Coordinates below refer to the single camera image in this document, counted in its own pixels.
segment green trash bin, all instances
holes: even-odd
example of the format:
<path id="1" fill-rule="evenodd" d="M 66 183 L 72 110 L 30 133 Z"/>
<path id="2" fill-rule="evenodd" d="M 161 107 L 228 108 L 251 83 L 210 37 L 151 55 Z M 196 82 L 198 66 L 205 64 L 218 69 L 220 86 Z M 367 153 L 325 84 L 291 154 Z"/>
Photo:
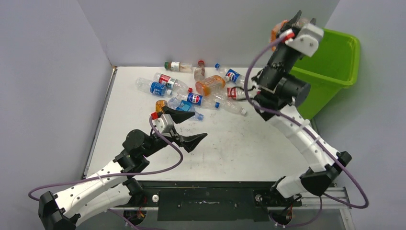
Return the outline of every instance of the green trash bin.
<path id="1" fill-rule="evenodd" d="M 360 41 L 349 34 L 324 29 L 324 37 L 313 57 L 304 57 L 291 70 L 295 77 L 311 84 L 309 96 L 298 107 L 300 114 L 313 118 L 342 88 L 358 77 Z"/>

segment wire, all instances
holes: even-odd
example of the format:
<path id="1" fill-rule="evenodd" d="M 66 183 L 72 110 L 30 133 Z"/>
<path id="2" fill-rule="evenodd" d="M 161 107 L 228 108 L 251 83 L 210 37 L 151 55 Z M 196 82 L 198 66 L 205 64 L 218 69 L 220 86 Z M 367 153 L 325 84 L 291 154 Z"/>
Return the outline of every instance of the wire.
<path id="1" fill-rule="evenodd" d="M 279 213 L 279 215 L 282 215 L 282 213 L 284 213 L 284 211 L 288 210 L 289 207 L 293 206 L 293 203 L 300 200 L 302 198 L 302 195 L 299 195 L 299 197 L 297 197 L 296 199 L 294 199 L 289 205 L 288 207 L 286 207 L 284 210 L 281 211 L 281 213 Z"/>
<path id="2" fill-rule="evenodd" d="M 130 225 L 135 230 L 163 230 L 163 229 L 155 229 L 155 228 L 137 227 L 134 224 L 132 224 L 129 219 L 125 218 L 123 215 L 121 215 L 121 214 L 119 214 L 119 213 L 117 213 L 117 212 L 115 212 L 115 211 L 113 211 L 111 209 L 108 209 L 108 211 L 112 212 L 112 213 L 116 214 L 117 216 L 119 216 L 120 218 L 122 218 L 125 222 L 127 222 L 128 225 Z"/>
<path id="3" fill-rule="evenodd" d="M 179 161 L 166 168 L 166 169 L 162 169 L 162 170 L 158 170 L 158 171 L 152 171 L 152 172 L 126 172 L 126 173 L 113 173 L 113 174 L 109 174 L 109 175 L 101 175 L 101 178 L 106 178 L 106 177 L 114 177 L 114 176 L 141 176 L 141 175 L 154 175 L 154 174 L 158 174 L 158 173 L 164 173 L 167 172 L 169 170 L 172 170 L 176 167 L 178 167 L 182 161 L 183 161 L 183 154 L 181 152 L 181 150 L 176 147 L 172 142 L 170 142 L 168 139 L 166 139 L 165 136 L 163 136 L 155 127 L 154 124 L 152 123 L 152 117 L 149 118 L 149 124 L 151 125 L 152 130 L 154 130 L 154 132 L 158 135 L 158 137 L 160 137 L 163 141 L 165 141 L 168 145 L 170 145 L 172 148 L 174 148 L 180 156 Z M 30 192 L 28 192 L 28 197 L 35 200 L 35 201 L 39 201 L 39 198 L 33 196 L 33 193 L 41 190 L 41 189 L 45 189 L 45 188 L 52 188 L 52 187 L 58 187 L 58 186 L 65 186 L 65 185 L 73 185 L 73 184 L 78 184 L 78 183 L 83 183 L 83 182 L 88 182 L 88 181 L 94 181 L 94 180 L 99 180 L 99 177 L 92 177 L 92 178 L 87 178 L 87 179 L 83 179 L 83 180 L 79 180 L 79 181 L 72 181 L 72 182 L 62 182 L 62 183 L 55 183 L 55 184 L 47 184 L 47 185 L 43 185 L 37 188 L 32 189 Z"/>
<path id="4" fill-rule="evenodd" d="M 288 119 L 290 122 L 292 122 L 293 124 L 296 124 L 297 126 L 301 126 L 301 124 L 294 120 L 293 118 L 287 116 L 286 114 L 283 114 L 279 111 L 273 110 L 273 109 L 268 109 L 268 108 L 263 108 L 260 107 L 256 104 L 254 104 L 251 100 L 251 98 L 248 95 L 248 80 L 249 80 L 249 75 L 251 73 L 252 68 L 254 67 L 255 63 L 258 61 L 258 59 L 264 55 L 268 50 L 270 50 L 273 46 L 276 46 L 277 44 L 279 44 L 282 40 L 284 39 L 284 37 L 279 37 L 278 39 L 276 39 L 275 41 L 269 43 L 268 46 L 266 46 L 251 62 L 251 64 L 248 67 L 247 73 L 245 75 L 245 81 L 244 81 L 244 93 L 245 93 L 245 97 L 247 99 L 247 101 L 256 109 L 265 111 L 267 113 L 270 114 L 275 114 L 277 116 L 282 116 L 286 119 Z M 303 128 L 303 130 L 313 139 L 316 140 L 316 137 L 314 136 L 314 134 L 306 127 Z M 361 188 L 361 185 L 358 183 L 357 180 L 355 180 L 354 176 L 352 176 L 352 174 L 333 156 L 333 154 L 331 154 L 327 148 L 320 142 L 320 141 L 316 141 L 317 145 L 320 146 L 320 148 L 334 161 L 334 163 L 336 163 L 343 171 L 344 173 L 351 179 L 351 181 L 355 184 L 355 186 L 358 188 L 359 192 L 361 193 L 362 197 L 364 198 L 365 204 L 364 205 L 354 205 L 351 204 L 349 202 L 345 202 L 345 201 L 341 201 L 338 198 L 332 197 L 326 193 L 324 193 L 325 196 L 327 196 L 330 199 L 333 199 L 337 202 L 340 202 L 342 204 L 345 204 L 347 206 L 350 207 L 354 207 L 354 208 L 359 208 L 359 209 L 363 209 L 363 208 L 367 208 L 369 206 L 369 200 L 367 198 L 367 195 L 365 194 L 364 190 Z"/>
<path id="5" fill-rule="evenodd" d="M 282 224 L 277 223 L 277 222 L 272 218 L 272 215 L 271 215 L 271 214 L 269 215 L 269 217 L 270 217 L 270 219 L 271 219 L 273 222 L 275 222 L 275 225 L 276 225 L 276 226 L 280 226 L 280 227 L 283 227 L 283 228 L 296 228 L 296 227 L 301 227 L 301 226 L 304 226 L 304 225 L 311 224 L 311 223 L 313 223 L 313 222 L 320 216 L 321 211 L 323 210 L 323 202 L 322 202 L 322 200 L 321 200 L 321 196 L 319 196 L 318 198 L 320 199 L 320 209 L 318 210 L 318 212 L 317 212 L 317 214 L 315 215 L 315 217 L 313 217 L 313 218 L 312 218 L 311 220 L 309 220 L 308 222 L 301 223 L 301 224 L 282 225 Z"/>

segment orange plastic bottle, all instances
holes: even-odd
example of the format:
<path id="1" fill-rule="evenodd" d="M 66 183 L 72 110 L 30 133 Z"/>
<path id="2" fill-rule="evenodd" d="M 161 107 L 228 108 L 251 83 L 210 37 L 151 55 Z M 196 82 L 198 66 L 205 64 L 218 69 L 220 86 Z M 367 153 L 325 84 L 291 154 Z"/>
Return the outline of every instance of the orange plastic bottle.
<path id="1" fill-rule="evenodd" d="M 213 75 L 209 78 L 196 82 L 196 91 L 203 96 L 207 96 L 212 92 L 219 91 L 224 88 L 226 82 L 229 80 L 230 78 L 228 76 L 224 76 L 222 78 L 218 75 Z"/>

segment gray wall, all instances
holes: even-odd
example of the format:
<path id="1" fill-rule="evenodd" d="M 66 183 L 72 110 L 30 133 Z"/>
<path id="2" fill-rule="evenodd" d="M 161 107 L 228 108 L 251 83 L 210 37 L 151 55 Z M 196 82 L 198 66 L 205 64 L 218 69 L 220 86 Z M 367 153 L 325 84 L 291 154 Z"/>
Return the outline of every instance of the gray wall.
<path id="1" fill-rule="evenodd" d="M 316 116 L 323 138 L 352 154 L 348 169 L 371 201 L 365 210 L 352 210 L 359 230 L 406 229 L 405 15 L 403 0 L 341 0 L 327 23 L 361 41 L 357 84 Z M 363 202 L 346 176 L 339 184 L 353 203 Z"/>
<path id="2" fill-rule="evenodd" d="M 0 31 L 0 229 L 40 230 L 27 193 L 80 178 L 111 67 L 76 0 L 1 1 Z"/>
<path id="3" fill-rule="evenodd" d="M 103 50 L 118 66 L 199 59 L 247 66 L 276 23 L 298 10 L 324 26 L 339 0 L 79 0 Z M 260 60 L 262 66 L 268 58 Z"/>

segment white table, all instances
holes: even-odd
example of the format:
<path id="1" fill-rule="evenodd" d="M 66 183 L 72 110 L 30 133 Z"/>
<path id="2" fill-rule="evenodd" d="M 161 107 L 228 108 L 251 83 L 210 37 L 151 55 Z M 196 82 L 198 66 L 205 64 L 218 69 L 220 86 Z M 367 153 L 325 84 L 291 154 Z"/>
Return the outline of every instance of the white table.
<path id="1" fill-rule="evenodd" d="M 244 74 L 247 68 L 234 68 Z M 153 79 L 156 72 L 177 78 L 195 88 L 192 73 L 171 72 L 163 67 L 118 67 L 108 100 L 89 171 L 91 175 L 118 155 L 128 132 L 133 129 L 149 133 L 149 115 L 155 102 L 162 98 L 140 92 L 135 87 L 138 77 Z M 217 74 L 206 68 L 206 77 Z M 276 181 L 284 175 L 304 172 L 308 168 L 299 151 L 273 126 L 266 123 L 248 104 L 241 102 L 247 115 L 235 115 L 224 110 L 196 108 L 203 121 L 185 121 L 175 126 L 184 135 L 208 133 L 191 153 L 184 153 L 183 163 L 176 169 L 138 180 L 178 181 Z M 148 157 L 150 165 L 144 172 L 167 168 L 179 155 L 166 147 Z"/>

